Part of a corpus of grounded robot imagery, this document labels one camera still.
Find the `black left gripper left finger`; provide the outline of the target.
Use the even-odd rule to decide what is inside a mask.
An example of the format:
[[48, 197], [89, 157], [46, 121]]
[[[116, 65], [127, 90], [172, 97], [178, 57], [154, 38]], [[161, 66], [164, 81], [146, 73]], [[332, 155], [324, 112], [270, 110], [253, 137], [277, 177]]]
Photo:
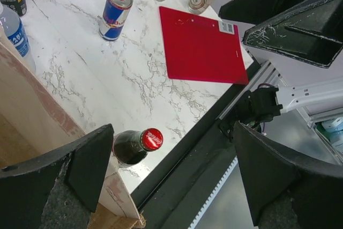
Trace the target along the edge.
[[1, 168], [1, 228], [87, 228], [114, 130], [103, 125], [36, 158]]

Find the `tan canvas tote bag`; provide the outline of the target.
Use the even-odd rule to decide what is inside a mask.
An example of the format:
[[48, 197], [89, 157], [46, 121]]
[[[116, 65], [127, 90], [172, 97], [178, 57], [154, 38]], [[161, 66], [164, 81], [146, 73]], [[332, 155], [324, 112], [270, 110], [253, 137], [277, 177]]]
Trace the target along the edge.
[[[1, 168], [36, 158], [87, 135], [24, 65], [14, 46], [1, 42]], [[87, 228], [144, 228], [110, 153], [96, 211]]]

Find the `glass Coca-Cola bottle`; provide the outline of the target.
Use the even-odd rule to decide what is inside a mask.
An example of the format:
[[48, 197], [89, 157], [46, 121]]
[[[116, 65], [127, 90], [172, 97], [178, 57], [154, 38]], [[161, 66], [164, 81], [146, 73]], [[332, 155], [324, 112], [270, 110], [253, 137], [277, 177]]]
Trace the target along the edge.
[[127, 168], [144, 160], [149, 152], [158, 150], [162, 144], [163, 135], [156, 128], [127, 130], [114, 137], [112, 152], [119, 167]]

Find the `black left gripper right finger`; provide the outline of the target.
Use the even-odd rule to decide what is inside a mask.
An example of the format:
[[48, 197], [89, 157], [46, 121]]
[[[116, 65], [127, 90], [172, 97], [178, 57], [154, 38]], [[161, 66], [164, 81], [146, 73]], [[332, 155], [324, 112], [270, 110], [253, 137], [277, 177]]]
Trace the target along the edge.
[[342, 166], [295, 151], [236, 122], [233, 143], [258, 228], [342, 228]]

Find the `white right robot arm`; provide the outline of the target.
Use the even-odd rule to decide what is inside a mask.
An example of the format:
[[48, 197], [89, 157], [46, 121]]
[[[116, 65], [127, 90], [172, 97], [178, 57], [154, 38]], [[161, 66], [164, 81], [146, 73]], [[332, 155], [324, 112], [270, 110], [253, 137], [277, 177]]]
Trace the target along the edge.
[[[252, 25], [247, 46], [270, 51], [320, 68], [328, 68], [342, 51], [342, 0], [231, 0], [219, 16]], [[291, 110], [342, 97], [342, 79], [313, 85], [259, 85], [247, 90], [224, 117], [253, 127]]]

